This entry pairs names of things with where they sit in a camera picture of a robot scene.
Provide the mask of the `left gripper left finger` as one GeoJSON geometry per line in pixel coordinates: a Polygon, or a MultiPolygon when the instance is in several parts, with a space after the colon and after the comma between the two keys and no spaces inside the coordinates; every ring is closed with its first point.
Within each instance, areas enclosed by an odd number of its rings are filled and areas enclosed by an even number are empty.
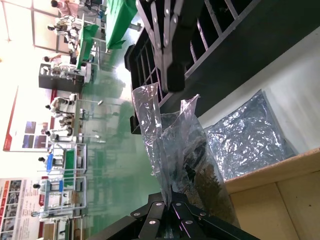
{"type": "Polygon", "coordinates": [[[161,221],[166,205],[160,193],[150,194],[147,204],[134,210],[105,229],[89,237],[90,240],[155,240],[160,236],[161,221]]]}

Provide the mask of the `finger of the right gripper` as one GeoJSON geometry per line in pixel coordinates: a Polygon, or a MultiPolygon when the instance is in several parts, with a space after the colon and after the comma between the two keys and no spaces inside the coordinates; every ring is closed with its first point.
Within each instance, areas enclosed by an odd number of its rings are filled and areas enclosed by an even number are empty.
{"type": "Polygon", "coordinates": [[[164,0],[137,0],[136,8],[153,46],[155,66],[161,73],[161,88],[167,88],[164,70],[164,0]]]}
{"type": "Polygon", "coordinates": [[[163,26],[163,90],[185,88],[185,66],[191,55],[190,42],[203,7],[201,0],[166,0],[163,26]]]}

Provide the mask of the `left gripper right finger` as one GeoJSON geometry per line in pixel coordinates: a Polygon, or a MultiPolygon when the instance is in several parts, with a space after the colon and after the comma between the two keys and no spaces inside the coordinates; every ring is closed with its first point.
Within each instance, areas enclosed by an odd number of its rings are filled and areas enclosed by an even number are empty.
{"type": "Polygon", "coordinates": [[[169,227],[175,237],[193,240],[256,240],[257,237],[189,203],[185,194],[173,193],[169,227]]]}

